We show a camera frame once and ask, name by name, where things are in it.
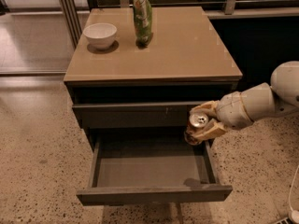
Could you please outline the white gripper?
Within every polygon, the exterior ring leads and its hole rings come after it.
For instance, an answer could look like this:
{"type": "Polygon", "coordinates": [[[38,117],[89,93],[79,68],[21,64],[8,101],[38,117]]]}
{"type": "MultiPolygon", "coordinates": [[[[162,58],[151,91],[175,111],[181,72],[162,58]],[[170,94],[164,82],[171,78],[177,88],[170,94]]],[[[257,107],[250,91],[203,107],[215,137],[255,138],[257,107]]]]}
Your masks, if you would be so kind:
{"type": "Polygon", "coordinates": [[[219,101],[209,101],[195,106],[191,109],[190,114],[217,117],[220,121],[212,119],[204,128],[197,128],[188,123],[186,142],[190,145],[200,145],[206,140],[220,137],[229,131],[227,127],[241,130],[253,123],[239,91],[227,94],[219,101]]]}

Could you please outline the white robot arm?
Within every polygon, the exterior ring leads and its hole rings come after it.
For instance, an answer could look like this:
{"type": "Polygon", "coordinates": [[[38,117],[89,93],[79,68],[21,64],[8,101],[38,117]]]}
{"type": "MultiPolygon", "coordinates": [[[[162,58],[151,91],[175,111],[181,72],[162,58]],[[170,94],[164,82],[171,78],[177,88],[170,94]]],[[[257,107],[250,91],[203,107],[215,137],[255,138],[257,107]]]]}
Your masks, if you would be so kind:
{"type": "Polygon", "coordinates": [[[299,110],[299,62],[279,65],[270,84],[262,83],[245,91],[224,95],[191,109],[185,140],[191,145],[241,130],[255,121],[278,118],[299,110]]]}

